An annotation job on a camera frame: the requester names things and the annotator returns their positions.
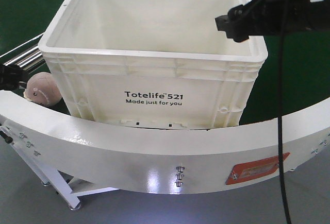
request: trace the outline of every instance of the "conveyor leg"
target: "conveyor leg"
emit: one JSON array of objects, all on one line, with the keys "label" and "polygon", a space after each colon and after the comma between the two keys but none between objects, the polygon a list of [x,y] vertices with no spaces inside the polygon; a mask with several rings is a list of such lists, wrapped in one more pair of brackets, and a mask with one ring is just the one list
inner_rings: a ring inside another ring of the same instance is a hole
[{"label": "conveyor leg", "polygon": [[55,168],[44,164],[41,161],[34,160],[27,156],[18,146],[11,144],[12,148],[19,154],[19,156],[26,162],[26,164],[35,172],[41,179],[42,183],[52,184],[56,191],[68,203],[71,210],[80,208],[80,200],[74,195],[71,195],[72,189],[69,187],[65,179]]}]

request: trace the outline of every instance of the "white plastic tote box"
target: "white plastic tote box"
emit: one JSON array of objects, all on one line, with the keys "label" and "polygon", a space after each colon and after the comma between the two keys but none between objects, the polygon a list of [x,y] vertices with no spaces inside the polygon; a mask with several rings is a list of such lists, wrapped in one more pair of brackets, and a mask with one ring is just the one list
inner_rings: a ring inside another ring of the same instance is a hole
[{"label": "white plastic tote box", "polygon": [[215,17],[249,0],[65,0],[39,47],[71,115],[160,129],[236,126],[267,57]]}]

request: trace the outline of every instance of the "green floor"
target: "green floor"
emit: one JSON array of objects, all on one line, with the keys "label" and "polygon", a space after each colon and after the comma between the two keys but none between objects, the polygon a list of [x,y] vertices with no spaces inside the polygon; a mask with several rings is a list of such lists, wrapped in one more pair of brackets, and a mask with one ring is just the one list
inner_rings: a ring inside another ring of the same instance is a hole
[{"label": "green floor", "polygon": [[[62,2],[0,0],[0,55],[45,31]],[[269,57],[260,70],[240,124],[276,117],[278,38],[266,37],[265,41]],[[306,108],[330,96],[329,57],[330,32],[287,36],[284,60],[285,113]],[[64,103],[55,109],[65,112]]]}]

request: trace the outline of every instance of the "black cable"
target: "black cable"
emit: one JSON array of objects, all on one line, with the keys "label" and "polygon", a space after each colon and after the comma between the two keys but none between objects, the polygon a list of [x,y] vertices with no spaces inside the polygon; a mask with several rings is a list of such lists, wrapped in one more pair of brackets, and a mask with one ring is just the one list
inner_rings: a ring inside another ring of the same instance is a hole
[{"label": "black cable", "polygon": [[278,115],[277,115],[277,134],[278,134],[278,170],[279,170],[279,182],[280,190],[282,194],[283,208],[285,212],[285,218],[287,224],[291,224],[288,200],[285,190],[285,180],[284,180],[284,165],[283,165],[283,56],[284,56],[284,40],[285,40],[285,30],[288,20],[289,13],[289,2],[290,0],[285,0],[283,16],[282,16],[282,26],[279,38],[279,49],[278,49]]}]

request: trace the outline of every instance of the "gray floor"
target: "gray floor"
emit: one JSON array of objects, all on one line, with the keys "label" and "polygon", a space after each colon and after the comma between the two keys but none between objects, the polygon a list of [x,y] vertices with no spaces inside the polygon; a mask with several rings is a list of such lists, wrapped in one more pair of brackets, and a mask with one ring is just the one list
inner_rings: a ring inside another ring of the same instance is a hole
[{"label": "gray floor", "polygon": [[[294,224],[330,223],[330,150],[286,173]],[[285,223],[278,178],[225,192],[154,195],[114,191],[81,197],[72,212],[12,150],[0,143],[0,223]]]}]

